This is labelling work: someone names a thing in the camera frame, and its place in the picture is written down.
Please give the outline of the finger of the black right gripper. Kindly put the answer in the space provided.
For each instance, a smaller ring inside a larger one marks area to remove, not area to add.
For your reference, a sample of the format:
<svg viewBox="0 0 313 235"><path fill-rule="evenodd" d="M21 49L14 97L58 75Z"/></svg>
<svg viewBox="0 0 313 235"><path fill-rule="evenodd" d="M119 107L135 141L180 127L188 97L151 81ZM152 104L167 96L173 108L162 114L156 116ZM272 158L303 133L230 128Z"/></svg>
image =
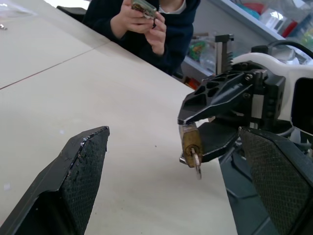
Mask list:
<svg viewBox="0 0 313 235"><path fill-rule="evenodd" d="M253 97L257 70L253 62L237 63L229 70L210 76L183 100L178 124L190 124L234 110Z"/></svg>
<svg viewBox="0 0 313 235"><path fill-rule="evenodd" d="M226 154L238 139L238 129L218 122L205 122L198 127L202 143L202 162Z"/></svg>

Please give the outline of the person in dark hoodie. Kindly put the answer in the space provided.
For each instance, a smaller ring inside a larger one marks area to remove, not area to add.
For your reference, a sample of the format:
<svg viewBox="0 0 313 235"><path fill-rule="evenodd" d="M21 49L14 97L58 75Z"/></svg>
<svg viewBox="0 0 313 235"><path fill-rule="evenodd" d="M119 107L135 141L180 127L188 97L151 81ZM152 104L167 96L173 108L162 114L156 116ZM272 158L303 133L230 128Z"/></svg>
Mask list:
<svg viewBox="0 0 313 235"><path fill-rule="evenodd" d="M117 43L163 72L173 75L182 64L191 42L195 14L201 0L146 0L165 18L166 39L162 56L156 55L144 34L128 31L117 39L110 21L120 12L123 0L92 0L83 24Z"/></svg>

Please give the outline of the dark moulded plastic panel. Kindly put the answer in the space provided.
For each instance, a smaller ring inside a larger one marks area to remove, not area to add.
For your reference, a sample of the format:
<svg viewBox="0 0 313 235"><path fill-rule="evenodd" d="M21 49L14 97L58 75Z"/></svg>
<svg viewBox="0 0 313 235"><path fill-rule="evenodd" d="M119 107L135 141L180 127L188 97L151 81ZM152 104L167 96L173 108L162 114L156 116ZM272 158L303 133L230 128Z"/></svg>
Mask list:
<svg viewBox="0 0 313 235"><path fill-rule="evenodd" d="M239 144L219 158L238 235L278 235L252 183Z"/></svg>

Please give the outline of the green printed plastic bag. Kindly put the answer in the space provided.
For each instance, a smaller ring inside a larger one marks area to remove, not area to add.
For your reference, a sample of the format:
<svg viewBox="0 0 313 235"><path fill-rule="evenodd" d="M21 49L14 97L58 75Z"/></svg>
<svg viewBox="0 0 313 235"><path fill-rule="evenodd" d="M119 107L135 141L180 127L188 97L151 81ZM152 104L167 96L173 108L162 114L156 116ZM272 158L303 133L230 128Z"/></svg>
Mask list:
<svg viewBox="0 0 313 235"><path fill-rule="evenodd" d="M207 41L192 40L189 45L188 56L194 61L199 61L203 50L206 48L206 45Z"/></svg>

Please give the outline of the person's left hand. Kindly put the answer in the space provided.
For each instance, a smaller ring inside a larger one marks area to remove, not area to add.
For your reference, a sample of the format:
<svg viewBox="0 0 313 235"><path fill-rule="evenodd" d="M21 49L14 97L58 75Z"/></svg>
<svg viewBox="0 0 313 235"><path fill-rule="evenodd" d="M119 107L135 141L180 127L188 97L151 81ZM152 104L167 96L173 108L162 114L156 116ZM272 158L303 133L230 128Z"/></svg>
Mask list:
<svg viewBox="0 0 313 235"><path fill-rule="evenodd" d="M165 39L166 39L166 25L165 18L156 12L156 18L154 21L155 27L146 32L145 38L152 47L152 51L159 56L162 56L165 51Z"/></svg>

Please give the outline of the phone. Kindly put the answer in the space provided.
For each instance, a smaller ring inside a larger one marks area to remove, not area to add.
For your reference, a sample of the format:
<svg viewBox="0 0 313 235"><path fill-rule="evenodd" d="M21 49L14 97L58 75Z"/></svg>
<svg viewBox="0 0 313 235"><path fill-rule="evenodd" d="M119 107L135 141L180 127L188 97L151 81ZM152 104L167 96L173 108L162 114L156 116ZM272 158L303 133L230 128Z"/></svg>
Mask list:
<svg viewBox="0 0 313 235"><path fill-rule="evenodd" d="M147 19L155 19L157 9L146 0L131 0L133 10L143 13Z"/></svg>

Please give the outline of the grey storage shelf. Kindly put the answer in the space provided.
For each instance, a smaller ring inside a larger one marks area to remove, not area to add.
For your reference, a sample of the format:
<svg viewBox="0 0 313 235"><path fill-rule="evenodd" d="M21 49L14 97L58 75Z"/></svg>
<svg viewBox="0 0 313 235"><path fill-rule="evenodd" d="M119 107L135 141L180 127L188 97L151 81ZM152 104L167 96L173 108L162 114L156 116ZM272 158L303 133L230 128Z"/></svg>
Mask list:
<svg viewBox="0 0 313 235"><path fill-rule="evenodd" d="M201 37L193 39L192 45L208 42L214 47L216 35L233 34L234 58L250 52L254 46L283 39L230 0L201 0L193 26L194 34ZM201 82L215 72L215 64L206 67L187 55L181 69L184 77Z"/></svg>

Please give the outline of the brass padlock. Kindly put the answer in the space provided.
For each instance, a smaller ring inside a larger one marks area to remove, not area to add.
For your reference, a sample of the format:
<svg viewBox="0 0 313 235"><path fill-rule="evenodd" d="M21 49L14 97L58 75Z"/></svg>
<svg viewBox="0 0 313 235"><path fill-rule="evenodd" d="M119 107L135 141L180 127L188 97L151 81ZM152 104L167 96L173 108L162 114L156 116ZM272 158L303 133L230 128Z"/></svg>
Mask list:
<svg viewBox="0 0 313 235"><path fill-rule="evenodd" d="M182 156L181 161L190 168L195 168L194 160L191 155L191 149L197 152L200 162L202 162L203 147L200 132L193 122L188 125L179 125L179 135L181 138Z"/></svg>

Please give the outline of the silver padlock key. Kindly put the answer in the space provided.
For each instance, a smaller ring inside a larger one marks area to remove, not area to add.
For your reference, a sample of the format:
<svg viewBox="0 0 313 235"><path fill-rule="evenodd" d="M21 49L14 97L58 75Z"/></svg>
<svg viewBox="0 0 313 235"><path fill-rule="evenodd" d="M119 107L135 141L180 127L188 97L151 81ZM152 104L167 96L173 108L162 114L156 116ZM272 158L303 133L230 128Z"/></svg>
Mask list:
<svg viewBox="0 0 313 235"><path fill-rule="evenodd" d="M194 148L191 149L191 155L192 155L192 158L194 160L194 166L195 166L195 170L196 170L197 179L201 180L202 179L201 162L200 162L200 158L199 158L199 156L198 156L198 154Z"/></svg>

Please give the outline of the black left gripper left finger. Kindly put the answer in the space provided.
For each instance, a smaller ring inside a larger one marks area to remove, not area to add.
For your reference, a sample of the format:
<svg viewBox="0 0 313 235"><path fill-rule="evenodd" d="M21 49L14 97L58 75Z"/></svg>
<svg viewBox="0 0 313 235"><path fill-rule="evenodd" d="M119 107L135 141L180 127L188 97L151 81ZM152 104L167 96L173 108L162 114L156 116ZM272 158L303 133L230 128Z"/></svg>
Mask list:
<svg viewBox="0 0 313 235"><path fill-rule="evenodd" d="M0 235L84 235L109 135L109 127L101 126L70 138L0 226Z"/></svg>

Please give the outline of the person's right hand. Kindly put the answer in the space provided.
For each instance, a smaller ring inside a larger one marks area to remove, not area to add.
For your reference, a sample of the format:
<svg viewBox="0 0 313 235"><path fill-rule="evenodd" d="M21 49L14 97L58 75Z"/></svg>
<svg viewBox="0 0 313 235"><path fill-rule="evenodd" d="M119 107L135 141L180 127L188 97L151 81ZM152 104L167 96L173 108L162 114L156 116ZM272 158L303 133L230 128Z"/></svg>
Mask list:
<svg viewBox="0 0 313 235"><path fill-rule="evenodd" d="M153 28L154 21L145 18L142 12L133 10L131 6L132 0L123 0L120 12L110 21L112 33L117 39L128 31L144 34Z"/></svg>

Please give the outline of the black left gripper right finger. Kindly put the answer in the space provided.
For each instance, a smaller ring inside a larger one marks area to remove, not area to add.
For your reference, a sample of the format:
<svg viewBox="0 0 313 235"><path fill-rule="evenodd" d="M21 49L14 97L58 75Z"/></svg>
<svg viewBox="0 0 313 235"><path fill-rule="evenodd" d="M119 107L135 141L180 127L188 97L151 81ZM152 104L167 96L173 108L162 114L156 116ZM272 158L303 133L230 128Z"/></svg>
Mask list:
<svg viewBox="0 0 313 235"><path fill-rule="evenodd" d="M280 235L313 235L313 160L289 139L239 128L252 181Z"/></svg>

